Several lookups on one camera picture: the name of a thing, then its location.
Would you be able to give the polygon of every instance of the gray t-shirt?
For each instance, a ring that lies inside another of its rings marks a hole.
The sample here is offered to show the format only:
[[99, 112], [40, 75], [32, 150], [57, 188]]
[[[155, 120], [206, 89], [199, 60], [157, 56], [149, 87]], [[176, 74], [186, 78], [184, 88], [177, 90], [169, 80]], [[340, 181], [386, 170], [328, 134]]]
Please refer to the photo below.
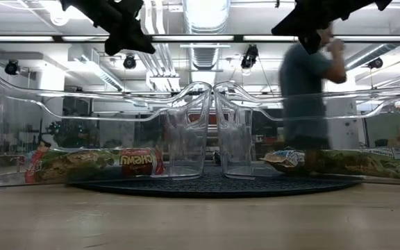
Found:
[[[322, 78], [331, 66], [331, 60], [322, 53], [309, 55], [301, 44], [295, 44], [285, 54], [279, 72], [281, 92], [287, 98], [283, 102], [284, 117], [324, 117], [325, 106], [321, 97], [294, 97], [303, 94], [322, 93]], [[284, 122], [285, 139], [298, 135], [327, 138], [324, 119], [303, 119]]]

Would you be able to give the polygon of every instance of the ventilation pipe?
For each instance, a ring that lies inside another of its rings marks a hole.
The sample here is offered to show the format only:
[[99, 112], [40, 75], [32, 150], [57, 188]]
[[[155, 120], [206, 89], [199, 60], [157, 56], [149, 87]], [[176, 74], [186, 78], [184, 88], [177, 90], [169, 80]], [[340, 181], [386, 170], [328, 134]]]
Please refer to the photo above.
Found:
[[348, 70], [355, 69], [359, 66], [366, 65], [367, 63], [373, 61], [374, 59], [400, 47], [400, 43], [392, 44], [378, 44], [368, 46], [356, 55], [348, 58], [345, 61], [345, 65]]
[[[156, 26], [158, 34], [165, 34], [165, 27], [163, 26], [163, 0], [156, 0]], [[161, 60], [165, 64], [167, 74], [170, 76], [178, 76], [175, 71], [174, 62], [172, 61], [171, 53], [169, 52], [168, 44], [158, 44], [158, 52]]]
[[[145, 8], [145, 19], [144, 19], [144, 27], [146, 28], [148, 34], [153, 35], [155, 31], [153, 30], [153, 20], [152, 20], [152, 3], [151, 0], [144, 0], [144, 8]], [[158, 75], [163, 76], [165, 73], [158, 61], [157, 55], [152, 54], [150, 55], [152, 61], [152, 66], [157, 69]]]
[[[140, 20], [140, 13], [137, 16], [137, 20]], [[142, 61], [143, 65], [146, 67], [147, 71], [150, 73], [151, 76], [159, 75], [159, 71], [155, 67], [155, 65], [152, 63], [152, 58], [149, 54], [137, 52], [137, 56]]]
[[[230, 7], [231, 0], [183, 0], [186, 32], [189, 34], [225, 33]], [[217, 66], [219, 52], [218, 48], [191, 48], [192, 65], [201, 71], [212, 70]]]
[[95, 49], [90, 52], [85, 50], [81, 44], [73, 44], [67, 50], [67, 61], [80, 62], [85, 64], [94, 74], [96, 74], [104, 83], [109, 84], [119, 91], [124, 91], [122, 81], [119, 80], [109, 69], [106, 69], [100, 63], [100, 55]]

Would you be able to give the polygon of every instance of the spotlight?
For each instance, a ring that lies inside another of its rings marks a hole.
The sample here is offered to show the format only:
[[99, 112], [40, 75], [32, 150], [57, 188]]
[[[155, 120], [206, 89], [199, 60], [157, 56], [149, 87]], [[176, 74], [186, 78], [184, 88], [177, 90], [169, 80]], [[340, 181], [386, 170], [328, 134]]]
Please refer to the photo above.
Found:
[[383, 66], [383, 61], [381, 58], [376, 58], [373, 61], [367, 64], [367, 67], [370, 69], [380, 69]]
[[137, 62], [135, 61], [133, 54], [126, 55], [126, 59], [123, 62], [123, 66], [127, 69], [135, 69], [135, 66], [137, 66]]
[[20, 68], [18, 66], [18, 60], [9, 60], [4, 72], [11, 76], [19, 74]]
[[251, 68], [256, 63], [256, 58], [258, 57], [258, 49], [256, 45], [249, 45], [247, 52], [245, 52], [242, 59], [242, 72], [244, 75], [250, 75]]

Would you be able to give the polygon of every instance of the wooden table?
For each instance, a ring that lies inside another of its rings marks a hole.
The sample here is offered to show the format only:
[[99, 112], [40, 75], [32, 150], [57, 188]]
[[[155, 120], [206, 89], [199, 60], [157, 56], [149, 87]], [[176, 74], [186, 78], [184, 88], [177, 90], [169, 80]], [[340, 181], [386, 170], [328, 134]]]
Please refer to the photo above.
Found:
[[0, 249], [400, 250], [400, 186], [232, 200], [1, 188]]

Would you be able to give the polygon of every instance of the black rubber mat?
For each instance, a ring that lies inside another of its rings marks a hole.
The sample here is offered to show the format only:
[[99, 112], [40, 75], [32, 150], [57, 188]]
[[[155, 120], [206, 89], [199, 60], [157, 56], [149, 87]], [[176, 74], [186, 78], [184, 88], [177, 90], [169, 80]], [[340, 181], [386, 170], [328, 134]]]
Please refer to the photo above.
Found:
[[72, 184], [78, 188], [127, 195], [178, 198], [249, 198], [278, 197], [297, 194], [328, 192], [358, 184], [345, 180], [317, 180], [279, 175], [258, 177], [253, 180], [227, 178], [221, 167], [205, 167], [200, 178], [175, 181], [110, 181]]

